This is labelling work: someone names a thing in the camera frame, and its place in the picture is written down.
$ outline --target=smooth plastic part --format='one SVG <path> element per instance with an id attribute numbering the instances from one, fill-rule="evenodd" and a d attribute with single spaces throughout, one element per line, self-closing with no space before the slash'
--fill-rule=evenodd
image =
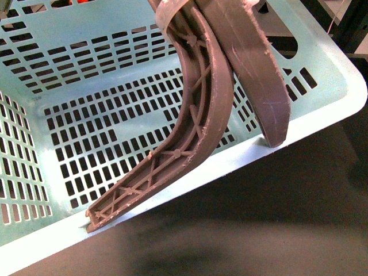
<path id="1" fill-rule="evenodd" d="M 228 129 L 213 155 L 104 229 L 326 128 L 365 104 L 367 88 L 361 74 L 302 3 L 267 2 L 270 12 L 276 12 L 298 44 L 291 59 L 273 48 L 293 99 L 286 141 L 278 148 L 265 145 L 248 99 L 243 97 L 245 92 L 235 78 Z M 0 21 L 0 38 L 4 40 L 0 40 L 0 104 L 5 110 L 4 117 L 0 107 L 0 138 L 5 148 L 4 153 L 0 147 L 0 204 L 6 205 L 10 221 L 5 224 L 0 212 L 0 241 L 6 244 L 0 247 L 4 275 L 92 236 L 95 232 L 88 234 L 80 228 L 86 224 L 86 209 L 167 137 L 181 104 L 179 59 L 155 26 L 147 0 L 74 1 L 58 9 L 51 8 L 46 0 L 37 3 L 44 4 L 46 10 L 25 14 L 22 8 L 30 2 L 14 1 L 11 9 L 18 16 Z M 20 22 L 26 27 L 20 28 Z M 4 31 L 3 26 L 6 29 L 14 24 L 17 30 Z M 37 46 L 32 49 L 23 47 L 34 43 Z M 12 121 L 12 112 L 16 122 Z M 27 120 L 30 130 L 24 120 L 22 125 L 17 123 L 17 114 Z M 97 157 L 90 163 L 91 155 Z M 3 158 L 9 161 L 11 175 L 6 174 Z M 20 166 L 21 177 L 16 176 L 13 161 Z M 28 178 L 21 164 L 26 165 Z M 32 179 L 29 166 L 35 177 L 37 168 L 40 170 L 42 181 Z M 26 184 L 30 184 L 32 199 Z M 48 201 L 44 200 L 42 186 Z M 20 221 L 16 221 L 13 204 Z M 29 216 L 24 215 L 23 205 Z M 45 217 L 39 205 L 45 208 Z M 37 219 L 33 210 L 39 215 Z"/>

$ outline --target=rectangular slot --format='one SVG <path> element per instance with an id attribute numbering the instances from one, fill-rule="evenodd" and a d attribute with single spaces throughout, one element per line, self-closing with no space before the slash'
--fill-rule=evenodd
<path id="1" fill-rule="evenodd" d="M 7 204 L 1 204 L 1 213 L 4 224 L 10 224 L 10 216 Z"/>
<path id="2" fill-rule="evenodd" d="M 16 223 L 18 223 L 19 221 L 21 221 L 18 204 L 12 204 L 11 207 L 13 208 L 14 220 L 16 221 Z"/>
<path id="3" fill-rule="evenodd" d="M 45 214 L 45 208 L 42 205 L 40 205 L 40 214 L 41 214 L 41 217 L 45 217 L 46 216 L 46 214 Z"/>
<path id="4" fill-rule="evenodd" d="M 73 3 L 69 1 L 51 1 L 50 5 L 53 9 L 58 9 L 61 7 L 71 6 L 73 5 Z"/>
<path id="5" fill-rule="evenodd" d="M 32 215 L 34 219 L 37 219 L 39 217 L 39 213 L 37 212 L 37 208 L 34 204 L 32 204 L 30 206 L 31 210 L 32 210 Z"/>
<path id="6" fill-rule="evenodd" d="M 32 13 L 41 13 L 46 11 L 46 7 L 43 4 L 32 5 L 28 7 L 22 7 L 22 10 L 25 14 L 32 14 Z"/>
<path id="7" fill-rule="evenodd" d="M 24 219 L 25 220 L 29 220 L 29 209 L 28 209 L 28 206 L 23 204 L 22 205 L 22 209 L 23 209 L 23 215 L 24 215 Z"/>
<path id="8" fill-rule="evenodd" d="M 24 188 L 23 188 L 23 184 L 21 182 L 18 182 L 18 191 L 19 191 L 19 195 L 20 195 L 21 199 L 25 200 Z"/>
<path id="9" fill-rule="evenodd" d="M 33 36 L 30 33 L 18 34 L 16 36 L 10 36 L 10 40 L 14 43 L 32 39 Z"/>

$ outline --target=brown plastic part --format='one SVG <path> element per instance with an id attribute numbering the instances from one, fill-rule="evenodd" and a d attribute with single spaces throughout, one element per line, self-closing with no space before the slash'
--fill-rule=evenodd
<path id="1" fill-rule="evenodd" d="M 160 0 L 149 0 L 155 9 Z M 196 5 L 186 4 L 168 31 L 183 72 L 178 121 L 154 152 L 93 203 L 88 232 L 103 227 L 200 165 L 218 145 L 230 118 L 233 75 Z"/>
<path id="2" fill-rule="evenodd" d="M 288 132 L 290 99 L 252 5 L 244 0 L 195 2 L 245 89 L 268 144 L 281 145 Z"/>
<path id="3" fill-rule="evenodd" d="M 154 10 L 161 2 L 148 1 Z M 173 18 L 168 35 L 183 72 L 178 121 L 167 140 L 90 206 L 88 232 L 158 193 L 213 152 L 233 103 L 233 73 L 227 59 L 246 89 L 269 145 L 276 147 L 285 140 L 289 97 L 247 1 L 190 1 Z"/>

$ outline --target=ventilation hole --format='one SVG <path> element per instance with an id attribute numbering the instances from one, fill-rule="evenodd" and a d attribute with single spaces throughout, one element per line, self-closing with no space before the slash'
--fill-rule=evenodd
<path id="1" fill-rule="evenodd" d="M 160 142 L 162 142 L 162 141 L 164 140 L 164 138 L 163 138 L 163 136 L 162 136 L 162 134 L 161 134 L 161 131 L 160 131 L 159 129 L 156 129 L 156 130 L 155 130 L 155 134 L 156 134 L 157 139 L 158 139 Z"/>
<path id="2" fill-rule="evenodd" d="M 289 86 L 289 85 L 286 85 L 286 89 L 287 89 L 287 92 L 289 93 L 289 97 L 290 97 L 290 99 L 291 99 L 293 102 L 295 102 L 295 101 L 298 99 L 298 97 L 295 95 L 294 91 L 290 88 L 290 86 Z"/>
<path id="3" fill-rule="evenodd" d="M 29 220 L 29 209 L 27 205 L 22 205 L 22 209 L 23 209 L 23 215 L 24 215 L 24 219 L 25 220 Z"/>
<path id="4" fill-rule="evenodd" d="M 298 91 L 300 92 L 301 95 L 305 95 L 307 93 L 306 89 L 300 83 L 300 81 L 297 79 L 296 76 L 294 78 L 292 78 L 292 82 L 294 83 L 295 87 L 298 89 Z"/>
<path id="5" fill-rule="evenodd" d="M 65 65 L 58 66 L 57 69 L 59 71 L 63 71 L 63 70 L 66 70 L 66 69 L 69 69 L 69 68 L 73 68 L 73 67 L 74 67 L 74 64 L 68 63 L 68 64 L 65 64 Z"/>
<path id="6" fill-rule="evenodd" d="M 112 118 L 113 118 L 113 121 L 115 124 L 118 124 L 120 121 L 119 121 L 119 118 L 117 117 L 117 114 L 114 112 L 111 114 Z"/>
<path id="7" fill-rule="evenodd" d="M 84 51 L 80 51 L 80 52 L 74 53 L 74 56 L 76 58 L 79 58 L 81 56 L 85 56 L 85 55 L 89 55 L 89 54 L 91 54 L 91 51 L 90 50 L 84 50 Z"/>
<path id="8" fill-rule="evenodd" d="M 158 45 L 161 43 L 165 43 L 165 39 L 159 39 L 159 40 L 152 41 L 152 45 Z"/>
<path id="9" fill-rule="evenodd" d="M 90 62 L 93 62 L 93 58 L 92 58 L 92 57 L 90 57 L 90 58 L 88 58 L 88 59 L 80 60 L 80 61 L 78 62 L 78 64 L 79 64 L 79 65 L 83 65 L 83 64 L 86 64 L 86 63 L 90 63 Z"/>
<path id="10" fill-rule="evenodd" d="M 85 175 L 85 183 L 87 185 L 87 188 L 92 188 L 93 187 L 93 181 L 92 181 L 92 177 L 90 174 L 86 174 Z"/>
<path id="11" fill-rule="evenodd" d="M 9 189 L 10 198 L 16 199 L 17 197 L 16 197 L 16 193 L 14 191 L 13 181 L 8 180 L 7 181 L 7 186 L 8 186 L 8 189 Z"/>
<path id="12" fill-rule="evenodd" d="M 48 66 L 48 65 L 49 65 L 48 62 L 38 62 L 38 63 L 31 64 L 30 67 L 32 69 L 37 69 L 37 68 L 45 67 L 45 66 Z"/>
<path id="13" fill-rule="evenodd" d="M 113 129 L 109 130 L 108 134 L 110 136 L 111 142 L 117 141 L 117 137 L 116 137 L 115 131 Z"/>
<path id="14" fill-rule="evenodd" d="M 32 39 L 33 36 L 30 33 L 18 34 L 16 36 L 10 36 L 10 40 L 14 43 Z"/>
<path id="15" fill-rule="evenodd" d="M 37 43 L 31 43 L 28 45 L 17 47 L 18 51 L 20 52 L 31 51 L 31 50 L 38 49 L 38 48 L 39 46 L 37 45 Z"/>
<path id="16" fill-rule="evenodd" d="M 129 172 L 129 168 L 125 160 L 120 161 L 120 166 L 124 174 Z"/>
<path id="17" fill-rule="evenodd" d="M 74 192 L 74 188 L 73 188 L 73 185 L 72 185 L 71 181 L 66 182 L 65 186 L 67 188 L 68 195 L 73 196 L 75 194 L 75 192 Z"/>
<path id="18" fill-rule="evenodd" d="M 102 177 L 101 177 L 101 174 L 99 173 L 99 171 L 94 171 L 93 172 L 93 176 L 94 176 L 94 179 L 96 180 L 96 183 L 99 185 L 101 184 L 103 181 L 102 181 Z"/>
<path id="19" fill-rule="evenodd" d="M 7 204 L 1 204 L 1 213 L 4 224 L 10 224 L 10 216 Z"/>
<path id="20" fill-rule="evenodd" d="M 11 66 L 11 65 L 15 65 L 15 64 L 18 64 L 18 63 L 21 63 L 21 61 L 19 59 L 10 59 L 10 60 L 5 60 L 2 62 L 5 66 Z M 12 69 L 11 71 L 14 73 L 14 74 L 17 74 L 17 73 L 21 73 L 21 72 L 24 72 L 26 71 L 27 69 L 25 67 L 20 67 L 20 68 L 16 68 L 16 69 Z"/>
<path id="21" fill-rule="evenodd" d="M 14 221 L 16 223 L 19 222 L 19 221 L 21 221 L 20 214 L 19 214 L 18 204 L 12 204 L 11 207 L 13 208 Z"/>
<path id="22" fill-rule="evenodd" d="M 36 170 L 37 170 L 37 176 L 39 177 L 39 181 L 40 182 L 43 182 L 40 169 L 39 168 L 36 168 Z"/>
<path id="23" fill-rule="evenodd" d="M 315 79 L 310 75 L 310 73 L 308 72 L 306 68 L 303 68 L 302 70 L 300 70 L 300 74 L 305 79 L 305 81 L 307 82 L 307 84 L 309 85 L 311 89 L 317 86 Z"/>
<path id="24" fill-rule="evenodd" d="M 134 157 L 129 157 L 128 158 L 129 164 L 131 165 L 131 168 L 135 168 L 137 166 L 137 162 L 136 159 Z"/>
<path id="25" fill-rule="evenodd" d="M 90 71 L 90 70 L 93 70 L 93 69 L 96 69 L 96 65 L 91 65 L 91 66 L 87 66 L 87 67 L 84 67 L 81 69 L 82 72 L 87 72 L 87 71 Z"/>
<path id="26" fill-rule="evenodd" d="M 106 181 L 109 181 L 109 180 L 111 180 L 111 179 L 112 179 L 112 176 L 111 176 L 111 173 L 110 173 L 110 171 L 109 171 L 109 168 L 108 168 L 108 167 L 103 167 L 103 168 L 102 168 L 102 172 L 103 172 L 103 174 L 104 174 L 104 176 L 105 176 Z"/>
<path id="27" fill-rule="evenodd" d="M 9 163 L 8 163 L 7 159 L 3 158 L 2 161 L 3 161 L 3 164 L 4 164 L 5 174 L 11 175 L 12 173 L 10 172 L 10 167 L 9 167 Z"/>
<path id="28" fill-rule="evenodd" d="M 16 153 L 14 151 L 13 142 L 12 141 L 8 141 L 7 144 L 9 146 L 10 154 L 13 155 L 13 156 L 15 156 Z"/>
<path id="29" fill-rule="evenodd" d="M 57 53 L 62 53 L 62 52 L 66 52 L 66 48 L 65 47 L 59 47 L 59 48 L 55 48 L 55 49 L 51 49 L 51 50 L 48 50 L 48 54 L 49 55 L 55 55 Z"/>
<path id="30" fill-rule="evenodd" d="M 44 201 L 48 201 L 47 193 L 44 186 L 41 186 L 42 195 L 44 196 Z"/>
<path id="31" fill-rule="evenodd" d="M 3 50 L 0 51 L 0 58 L 4 57 L 4 56 L 10 56 L 12 55 L 14 52 L 11 49 L 7 49 L 7 50 Z"/>
<path id="32" fill-rule="evenodd" d="M 30 200 L 35 200 L 33 197 L 33 191 L 32 191 L 30 184 L 26 184 L 26 186 L 27 186 L 28 198 Z"/>
<path id="33" fill-rule="evenodd" d="M 41 217 L 45 217 L 46 214 L 45 214 L 45 209 L 42 205 L 39 206 L 40 207 L 40 213 L 41 213 Z"/>
<path id="34" fill-rule="evenodd" d="M 175 127 L 175 124 L 171 124 L 170 127 L 173 129 Z M 168 138 L 168 136 L 170 135 L 170 131 L 169 131 L 168 127 L 165 126 L 165 127 L 162 128 L 162 130 L 163 130 L 166 138 Z"/>
<path id="35" fill-rule="evenodd" d="M 82 205 L 87 204 L 88 203 L 87 196 L 85 194 L 82 195 L 81 198 L 80 198 L 80 201 L 81 201 Z"/>
<path id="36" fill-rule="evenodd" d="M 30 171 L 31 178 L 35 181 L 36 180 L 36 176 L 34 175 L 35 172 L 33 171 L 33 167 L 32 166 L 29 166 L 29 171 Z"/>
<path id="37" fill-rule="evenodd" d="M 132 150 L 127 141 L 122 142 L 122 147 L 124 148 L 126 154 L 132 153 Z"/>
<path id="38" fill-rule="evenodd" d="M 75 179 L 75 185 L 78 192 L 82 192 L 85 190 L 85 188 L 83 187 L 82 179 L 80 177 Z"/>
<path id="39" fill-rule="evenodd" d="M 115 42 L 114 46 L 115 47 L 121 47 L 121 46 L 124 46 L 124 45 L 127 45 L 127 44 L 129 44 L 129 40 L 121 40 L 121 41 Z"/>
<path id="40" fill-rule="evenodd" d="M 117 166 L 116 163 L 111 165 L 111 169 L 113 170 L 113 174 L 115 177 L 119 177 L 121 175 L 119 167 Z"/>
<path id="41" fill-rule="evenodd" d="M 118 158 L 123 156 L 122 151 L 121 151 L 121 147 L 119 145 L 115 145 L 114 150 L 115 150 L 115 153 L 116 153 Z"/>
<path id="42" fill-rule="evenodd" d="M 100 195 L 102 196 L 103 194 L 106 193 L 106 188 L 105 187 L 101 187 L 101 188 L 98 189 L 98 191 L 99 191 Z"/>
<path id="43" fill-rule="evenodd" d="M 68 178 L 69 175 L 69 171 L 68 171 L 68 167 L 66 164 L 63 164 L 60 166 L 61 170 L 62 170 L 62 174 L 63 174 L 63 178 Z"/>
<path id="44" fill-rule="evenodd" d="M 90 197 L 91 197 L 91 200 L 96 200 L 98 198 L 96 191 L 90 192 Z"/>
<path id="45" fill-rule="evenodd" d="M 122 53 L 128 53 L 128 52 L 130 52 L 131 51 L 131 49 L 130 48 L 125 48 L 125 49 L 120 49 L 120 50 L 118 50 L 118 51 L 116 51 L 116 55 L 121 55 Z"/>
<path id="46" fill-rule="evenodd" d="M 73 198 L 71 201 L 70 201 L 70 205 L 73 209 L 77 208 L 79 206 L 78 204 L 78 201 L 76 200 L 76 198 Z"/>
<path id="47" fill-rule="evenodd" d="M 98 53 L 98 52 L 101 52 L 101 51 L 104 51 L 104 50 L 108 50 L 108 49 L 110 49 L 110 45 L 109 44 L 106 44 L 104 46 L 100 46 L 100 47 L 94 48 L 94 51 L 96 53 Z"/>
<path id="48" fill-rule="evenodd" d="M 37 212 L 37 208 L 35 205 L 31 205 L 30 206 L 31 210 L 32 210 L 32 214 L 33 214 L 33 218 L 36 219 L 39 217 L 39 213 Z"/>
<path id="49" fill-rule="evenodd" d="M 170 121 L 172 121 L 172 120 L 173 120 L 173 118 L 171 118 L 171 115 L 170 115 L 170 113 L 168 112 L 168 110 L 164 110 L 163 114 L 165 115 L 166 120 L 167 120 L 168 122 L 170 122 Z"/>
<path id="50" fill-rule="evenodd" d="M 34 190 L 36 192 L 36 198 L 38 201 L 41 201 L 41 195 L 40 195 L 40 191 L 39 191 L 39 187 L 37 185 L 34 186 Z"/>
<path id="51" fill-rule="evenodd" d="M 47 212 L 47 215 L 52 216 L 51 207 L 48 205 L 46 206 L 46 212 Z"/>
<path id="52" fill-rule="evenodd" d="M 80 142 L 75 142 L 73 145 L 74 145 L 76 154 L 81 154 L 83 152 Z"/>
<path id="53" fill-rule="evenodd" d="M 132 143 L 133 149 L 134 149 L 135 151 L 138 151 L 138 150 L 140 149 L 140 147 L 139 147 L 139 145 L 138 145 L 138 141 L 137 141 L 137 139 L 135 139 L 135 138 L 131 139 L 131 143 Z"/>
<path id="54" fill-rule="evenodd" d="M 12 135 L 10 134 L 9 124 L 7 122 L 4 122 L 4 128 L 5 128 L 6 135 L 8 135 L 9 137 L 11 137 Z M 18 130 L 17 130 L 16 127 L 13 127 L 13 132 L 14 132 L 14 137 L 17 140 L 19 140 Z"/>
<path id="55" fill-rule="evenodd" d="M 82 141 L 83 141 L 83 145 L 84 145 L 84 147 L 85 147 L 85 150 L 86 150 L 86 151 L 90 151 L 90 150 L 92 150 L 92 148 L 91 148 L 91 144 L 90 144 L 90 142 L 88 141 L 88 139 L 83 139 Z"/>
<path id="56" fill-rule="evenodd" d="M 16 161 L 13 161 L 13 168 L 14 168 L 14 173 L 16 174 L 16 177 L 21 177 L 21 174 L 18 168 L 18 164 Z"/>
<path id="57" fill-rule="evenodd" d="M 80 164 L 80 168 L 82 169 L 82 171 L 86 171 L 88 169 L 86 160 L 84 158 L 79 158 L 79 164 Z"/>
<path id="58" fill-rule="evenodd" d="M 286 69 L 286 68 L 283 68 L 284 72 L 286 75 L 290 75 L 292 73 L 292 70 L 291 69 Z"/>
<path id="59" fill-rule="evenodd" d="M 128 35 L 128 33 L 127 32 L 119 32 L 119 33 L 114 33 L 114 34 L 112 34 L 112 38 L 113 39 L 117 39 L 117 38 L 119 38 L 119 37 L 124 37 L 124 36 L 127 36 Z"/>
<path id="60" fill-rule="evenodd" d="M 45 113 L 45 116 L 49 116 L 51 114 L 50 108 L 46 108 L 44 113 Z"/>
<path id="61" fill-rule="evenodd" d="M 79 170 L 78 170 L 78 166 L 76 165 L 76 161 L 70 161 L 69 162 L 70 164 L 70 167 L 71 167 L 71 172 L 75 175 L 77 173 L 79 173 Z"/>
<path id="62" fill-rule="evenodd" d="M 106 163 L 106 159 L 104 157 L 104 153 L 102 151 L 98 151 L 97 152 L 97 158 L 100 164 L 105 164 Z"/>
<path id="63" fill-rule="evenodd" d="M 25 155 L 26 155 L 27 160 L 30 161 L 30 154 L 29 154 L 29 149 L 28 148 L 25 148 Z"/>
<path id="64" fill-rule="evenodd" d="M 91 41 L 93 44 L 96 44 L 96 43 L 100 43 L 100 42 L 107 41 L 107 40 L 108 40 L 107 36 L 102 36 L 102 37 L 97 37 L 96 39 L 92 39 Z"/>
<path id="65" fill-rule="evenodd" d="M 32 14 L 32 13 L 41 13 L 46 11 L 45 5 L 32 5 L 28 7 L 22 7 L 22 10 L 25 14 Z"/>

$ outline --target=black metal frame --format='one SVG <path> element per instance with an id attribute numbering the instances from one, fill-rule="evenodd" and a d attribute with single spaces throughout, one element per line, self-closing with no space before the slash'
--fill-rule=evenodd
<path id="1" fill-rule="evenodd" d="M 368 1 L 352 0 L 333 40 L 345 53 L 354 53 L 368 34 Z"/>

